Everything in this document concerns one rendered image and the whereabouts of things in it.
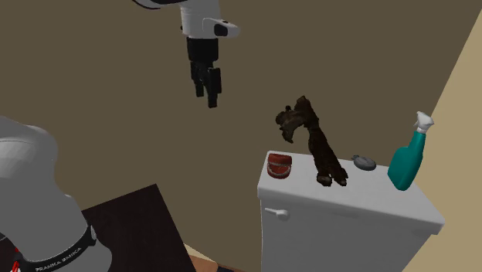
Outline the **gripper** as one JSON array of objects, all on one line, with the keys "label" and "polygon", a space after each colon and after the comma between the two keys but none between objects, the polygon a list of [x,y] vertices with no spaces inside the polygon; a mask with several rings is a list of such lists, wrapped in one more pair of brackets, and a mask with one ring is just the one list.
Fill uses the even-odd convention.
[{"label": "gripper", "polygon": [[209,67],[207,70],[208,107],[217,107],[218,94],[222,92],[221,70],[214,68],[213,63],[219,58],[218,39],[194,39],[187,37],[188,59],[190,61],[191,79],[195,85],[195,95],[204,96],[202,72],[199,68]]}]

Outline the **red toy teeth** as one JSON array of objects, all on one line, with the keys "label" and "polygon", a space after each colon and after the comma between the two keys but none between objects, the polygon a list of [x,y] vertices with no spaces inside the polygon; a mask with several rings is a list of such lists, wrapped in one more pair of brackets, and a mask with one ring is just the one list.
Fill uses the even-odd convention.
[{"label": "red toy teeth", "polygon": [[269,176],[275,179],[285,179],[290,175],[292,168],[292,157],[277,153],[269,153],[267,157],[266,170]]}]

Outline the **dark brown animal figure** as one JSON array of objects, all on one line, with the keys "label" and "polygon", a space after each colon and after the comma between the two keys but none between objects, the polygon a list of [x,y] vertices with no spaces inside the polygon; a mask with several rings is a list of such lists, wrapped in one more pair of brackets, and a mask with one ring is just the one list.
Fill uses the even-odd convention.
[{"label": "dark brown animal figure", "polygon": [[303,126],[307,129],[308,149],[313,156],[317,169],[316,180],[323,186],[329,187],[335,181],[340,186],[346,186],[348,173],[341,166],[337,156],[328,144],[328,140],[321,130],[319,118],[314,112],[311,102],[301,96],[297,99],[294,108],[290,105],[285,107],[275,118],[280,126],[282,137],[285,141],[293,143],[295,130]]}]

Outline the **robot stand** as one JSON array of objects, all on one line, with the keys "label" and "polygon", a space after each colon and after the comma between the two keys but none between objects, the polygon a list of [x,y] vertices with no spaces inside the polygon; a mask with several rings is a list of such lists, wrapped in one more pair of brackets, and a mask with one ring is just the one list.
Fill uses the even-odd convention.
[{"label": "robot stand", "polygon": [[156,185],[82,212],[53,182],[0,181],[0,272],[195,272]]}]

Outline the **teal spray bottle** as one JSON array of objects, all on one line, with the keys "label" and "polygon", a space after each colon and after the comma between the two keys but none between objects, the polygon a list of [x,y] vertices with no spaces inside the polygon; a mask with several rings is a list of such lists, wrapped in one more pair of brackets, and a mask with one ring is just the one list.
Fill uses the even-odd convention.
[{"label": "teal spray bottle", "polygon": [[422,111],[416,113],[416,129],[408,146],[398,148],[392,157],[388,177],[396,189],[407,190],[414,181],[423,161],[426,133],[434,120]]}]

